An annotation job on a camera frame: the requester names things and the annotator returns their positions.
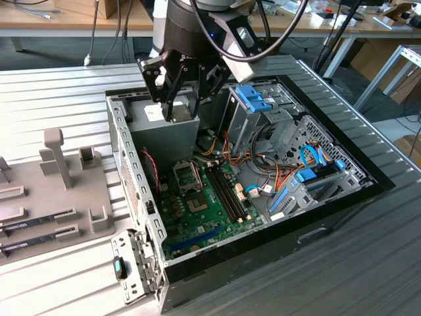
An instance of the slatted metal surface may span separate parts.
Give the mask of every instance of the slatted metal surface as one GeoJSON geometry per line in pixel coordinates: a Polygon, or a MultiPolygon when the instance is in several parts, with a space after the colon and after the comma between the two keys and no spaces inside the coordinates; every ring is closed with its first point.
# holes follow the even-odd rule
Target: slatted metal surface
{"type": "MultiPolygon", "coordinates": [[[[289,75],[397,187],[329,237],[168,315],[417,315],[421,174],[303,64],[273,57],[268,69],[289,75]]],[[[47,127],[62,128],[65,153],[95,145],[117,232],[130,228],[103,92],[142,84],[136,65],[0,72],[0,155],[36,159],[47,127]]],[[[158,315],[152,298],[124,306],[111,259],[102,238],[2,266],[0,314],[158,315]]]]}

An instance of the blue plastic clip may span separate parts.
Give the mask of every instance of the blue plastic clip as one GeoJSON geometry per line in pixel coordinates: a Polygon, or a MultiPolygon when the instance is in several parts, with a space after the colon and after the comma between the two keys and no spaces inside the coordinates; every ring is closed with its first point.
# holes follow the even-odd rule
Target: blue plastic clip
{"type": "Polygon", "coordinates": [[[264,101],[260,92],[252,85],[246,84],[244,86],[238,86],[235,90],[244,103],[250,108],[251,112],[255,113],[272,110],[272,106],[264,101]]]}

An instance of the white sticker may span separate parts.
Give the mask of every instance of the white sticker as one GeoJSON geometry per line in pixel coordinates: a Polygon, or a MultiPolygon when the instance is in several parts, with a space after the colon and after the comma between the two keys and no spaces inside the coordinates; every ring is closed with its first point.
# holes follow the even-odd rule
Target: white sticker
{"type": "Polygon", "coordinates": [[[272,186],[270,186],[269,184],[265,185],[263,191],[270,193],[272,191],[272,186]]]}
{"type": "Polygon", "coordinates": [[[147,105],[145,107],[145,113],[149,122],[155,122],[157,120],[163,120],[162,109],[160,104],[147,105]]]}
{"type": "Polygon", "coordinates": [[[17,224],[17,225],[14,225],[14,226],[7,227],[7,228],[5,228],[5,230],[14,230],[16,228],[22,228],[22,227],[27,227],[27,226],[28,226],[27,223],[22,223],[22,224],[17,224]]]}
{"type": "Polygon", "coordinates": [[[26,246],[28,246],[28,243],[27,242],[24,242],[23,244],[19,244],[19,245],[15,245],[15,246],[10,246],[10,247],[7,247],[7,248],[3,248],[3,251],[11,251],[13,249],[23,248],[23,247],[26,247],[26,246]]]}

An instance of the black ram slot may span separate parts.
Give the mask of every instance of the black ram slot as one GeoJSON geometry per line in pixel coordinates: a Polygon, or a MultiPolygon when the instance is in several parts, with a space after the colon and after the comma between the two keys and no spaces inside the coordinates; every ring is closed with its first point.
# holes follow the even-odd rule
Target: black ram slot
{"type": "Polygon", "coordinates": [[[223,204],[224,209],[227,212],[231,222],[235,223],[237,221],[235,211],[232,209],[230,202],[226,199],[225,195],[220,193],[221,191],[223,191],[223,189],[218,183],[217,179],[215,179],[215,175],[211,171],[206,172],[206,174],[208,176],[210,183],[212,184],[212,187],[214,188],[216,192],[216,195],[218,196],[218,199],[223,204]]]}
{"type": "Polygon", "coordinates": [[[222,202],[224,208],[227,210],[228,216],[231,222],[236,222],[239,218],[245,219],[246,214],[244,213],[241,204],[232,192],[230,185],[225,179],[220,169],[208,169],[207,171],[210,183],[214,187],[219,200],[222,202]]]}
{"type": "Polygon", "coordinates": [[[226,180],[224,174],[221,172],[220,169],[216,169],[215,170],[215,175],[216,175],[216,179],[218,181],[221,181],[221,183],[223,183],[224,188],[226,188],[227,191],[227,195],[228,198],[230,199],[231,203],[233,203],[234,205],[234,211],[237,215],[237,218],[242,218],[245,219],[246,214],[243,211],[243,208],[239,202],[239,200],[237,199],[237,197],[235,196],[235,194],[232,192],[231,186],[228,183],[228,181],[226,180]]]}

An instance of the cardboard box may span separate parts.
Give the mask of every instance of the cardboard box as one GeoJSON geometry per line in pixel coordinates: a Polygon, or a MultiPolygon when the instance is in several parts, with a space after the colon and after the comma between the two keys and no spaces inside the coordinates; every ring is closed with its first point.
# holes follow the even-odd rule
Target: cardboard box
{"type": "MultiPolygon", "coordinates": [[[[412,144],[414,143],[415,135],[406,135],[398,140],[395,140],[394,144],[405,154],[409,155],[410,150],[412,148],[412,144]]],[[[421,167],[421,136],[418,137],[415,143],[414,150],[412,151],[412,155],[410,159],[414,161],[414,163],[421,167]]]]}
{"type": "Polygon", "coordinates": [[[412,3],[401,3],[400,5],[394,5],[389,10],[386,10],[379,14],[379,19],[389,26],[406,25],[407,20],[401,18],[401,15],[412,8],[412,3]]]}
{"type": "MultiPolygon", "coordinates": [[[[54,0],[54,6],[90,16],[95,14],[95,2],[93,0],[54,0]]],[[[98,18],[109,18],[116,11],[116,0],[99,0],[98,18]]]]}
{"type": "MultiPolygon", "coordinates": [[[[399,45],[421,45],[421,39],[377,39],[370,38],[363,45],[361,50],[355,55],[351,61],[351,66],[362,74],[369,81],[372,81],[374,77],[379,73],[380,69],[385,65],[387,60],[392,56],[393,52],[399,45]]],[[[387,85],[396,77],[397,73],[407,63],[407,59],[400,58],[397,64],[387,73],[383,81],[380,82],[379,89],[382,91],[387,85]]],[[[417,70],[407,80],[411,81],[421,70],[417,70]]],[[[407,82],[403,82],[403,89],[400,89],[398,93],[392,95],[397,103],[401,103],[407,95],[412,91],[413,87],[417,83],[417,80],[413,80],[407,85],[407,82]]]]}

